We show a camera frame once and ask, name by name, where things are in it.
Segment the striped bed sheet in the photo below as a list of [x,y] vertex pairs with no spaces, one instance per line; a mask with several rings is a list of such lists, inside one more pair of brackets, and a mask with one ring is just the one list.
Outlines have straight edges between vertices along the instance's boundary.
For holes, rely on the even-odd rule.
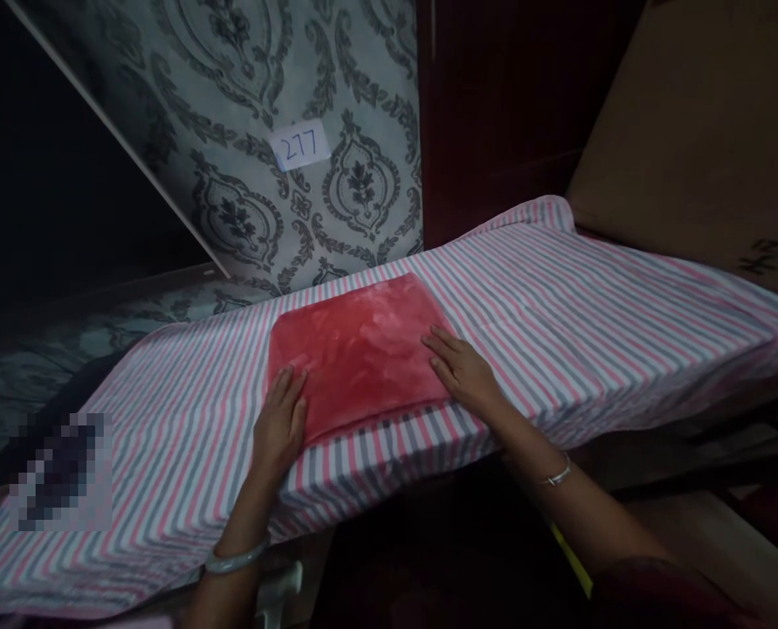
[[[436,250],[141,341],[82,409],[112,420],[112,529],[11,532],[5,504],[0,613],[104,618],[202,564],[249,467],[276,318],[404,273],[431,289],[505,394],[561,448],[692,415],[778,372],[777,295],[580,237],[566,201],[542,197]],[[281,488],[273,541],[495,448],[455,403],[312,447]]]

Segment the bracelet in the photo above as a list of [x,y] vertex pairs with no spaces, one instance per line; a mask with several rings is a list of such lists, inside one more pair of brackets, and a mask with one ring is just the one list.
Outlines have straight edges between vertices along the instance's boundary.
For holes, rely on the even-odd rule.
[[205,560],[205,569],[214,574],[229,574],[230,572],[242,570],[246,566],[252,565],[258,561],[258,558],[264,554],[264,550],[269,548],[269,542],[270,537],[269,533],[267,533],[261,543],[249,552],[243,553],[242,555],[223,558],[215,555],[214,550],[211,549],[211,552],[208,554],[208,559]]
[[560,485],[564,480],[566,480],[566,477],[569,476],[569,472],[572,471],[572,461],[569,460],[569,454],[568,453],[562,453],[563,456],[566,457],[566,469],[557,474],[557,476],[549,476],[548,478],[545,478],[543,480],[537,480],[536,483],[538,485],[551,485],[552,487],[557,487]]

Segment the brown cardboard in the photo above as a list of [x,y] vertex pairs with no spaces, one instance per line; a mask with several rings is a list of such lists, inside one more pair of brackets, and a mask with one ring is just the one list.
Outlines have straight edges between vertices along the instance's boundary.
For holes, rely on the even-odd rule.
[[579,226],[778,293],[778,0],[647,7],[567,197]]

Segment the person's left hand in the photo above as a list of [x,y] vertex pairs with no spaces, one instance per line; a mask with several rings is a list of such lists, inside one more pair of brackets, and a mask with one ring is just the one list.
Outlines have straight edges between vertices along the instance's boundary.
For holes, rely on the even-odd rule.
[[250,474],[276,488],[301,450],[307,404],[299,394],[306,379],[306,370],[293,380],[293,367],[282,369],[269,385],[255,422]]

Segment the folded red cloth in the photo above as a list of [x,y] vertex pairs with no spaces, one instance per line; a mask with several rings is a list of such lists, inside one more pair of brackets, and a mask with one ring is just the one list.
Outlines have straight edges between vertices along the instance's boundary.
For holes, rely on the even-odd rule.
[[448,398],[421,343],[433,324],[451,330],[413,273],[281,315],[266,386],[287,365],[308,370],[304,447]]

